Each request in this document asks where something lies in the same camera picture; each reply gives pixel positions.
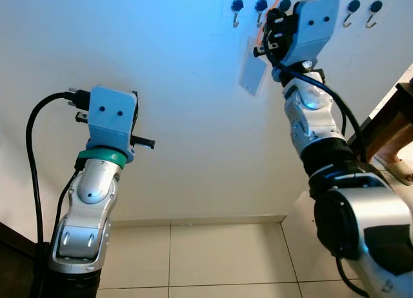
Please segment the dark brown furniture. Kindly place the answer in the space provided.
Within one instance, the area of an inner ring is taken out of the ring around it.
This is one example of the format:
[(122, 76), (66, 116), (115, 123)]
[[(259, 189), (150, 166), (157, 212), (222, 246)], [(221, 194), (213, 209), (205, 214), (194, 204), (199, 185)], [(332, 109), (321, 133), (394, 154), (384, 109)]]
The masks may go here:
[(29, 298), (35, 243), (0, 222), (0, 298)]

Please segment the dark brown wooden table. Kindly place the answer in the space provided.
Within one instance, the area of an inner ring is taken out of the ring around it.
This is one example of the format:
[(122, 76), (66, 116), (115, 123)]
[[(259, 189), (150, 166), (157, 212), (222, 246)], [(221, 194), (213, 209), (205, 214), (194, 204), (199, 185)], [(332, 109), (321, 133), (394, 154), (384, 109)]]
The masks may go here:
[[(402, 114), (412, 124), (413, 122), (413, 83), (398, 83), (392, 91), (392, 97), (381, 107), (380, 111), (374, 117), (364, 121), (360, 125), (363, 131), (367, 150), (375, 141), (375, 138), (385, 132), (388, 124), (396, 115)], [(357, 153), (362, 157), (362, 162), (369, 163), (366, 152)]]

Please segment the white card with orange lanyard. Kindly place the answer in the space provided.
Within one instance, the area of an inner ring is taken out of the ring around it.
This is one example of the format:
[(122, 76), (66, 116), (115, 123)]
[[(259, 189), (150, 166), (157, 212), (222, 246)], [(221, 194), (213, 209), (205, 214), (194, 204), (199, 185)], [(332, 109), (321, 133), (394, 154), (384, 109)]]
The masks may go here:
[[(267, 1), (268, 11), (272, 3), (271, 0)], [(257, 19), (256, 3), (254, 3), (254, 13), (256, 13), (254, 18)], [(263, 16), (261, 17), (261, 21), (263, 23), (265, 23), (265, 13), (263, 13)], [(254, 57), (254, 47), (259, 45), (259, 32), (262, 26), (258, 28), (256, 26), (256, 21), (254, 21), (250, 27), (250, 32), (246, 37), (245, 47), (243, 50), (244, 59), (240, 70), (239, 85), (250, 95), (257, 95), (259, 92), (259, 87), (263, 82), (263, 76), (265, 76), (265, 70), (267, 69), (266, 63), (262, 59), (259, 57)]]

